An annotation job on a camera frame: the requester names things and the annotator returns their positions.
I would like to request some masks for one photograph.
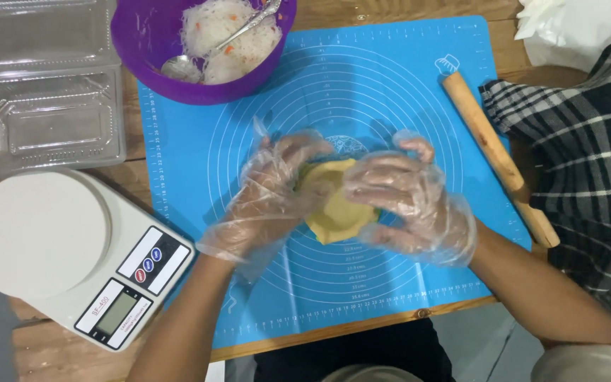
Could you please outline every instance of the dough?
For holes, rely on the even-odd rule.
[[[336,188],[327,204],[305,219],[305,223],[324,245],[355,237],[360,228],[379,218],[374,207],[351,203],[344,197],[344,171],[353,164],[354,159],[324,162],[308,165],[301,171],[301,181],[297,187],[325,180],[332,182]]]

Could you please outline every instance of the white plastic bag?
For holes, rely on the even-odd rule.
[[[590,71],[611,44],[611,0],[520,0],[515,39],[524,39],[534,66]]]

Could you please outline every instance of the chef hat icon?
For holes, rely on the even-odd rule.
[[[450,75],[453,74],[457,69],[459,69],[459,60],[456,57],[448,54],[444,58],[438,58],[435,60],[435,66],[440,71],[442,75]]]

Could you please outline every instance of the white scale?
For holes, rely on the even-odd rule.
[[[0,291],[112,352],[138,336],[192,244],[79,171],[0,182]]]

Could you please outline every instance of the blue silicone baking mat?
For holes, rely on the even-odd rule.
[[[270,133],[316,128],[341,156],[391,149],[393,133],[407,128],[435,146],[435,162],[450,191],[462,192],[488,226],[530,248],[527,230],[439,84],[456,69],[475,94],[478,85],[496,78],[483,18],[289,33],[280,66],[267,83],[226,105],[182,105],[139,84],[156,213],[195,240],[223,216],[240,186],[254,115]],[[380,218],[387,224],[393,219]],[[354,239],[321,245],[302,225],[259,282],[252,287],[231,282],[213,345],[489,294],[467,268],[417,264]]]

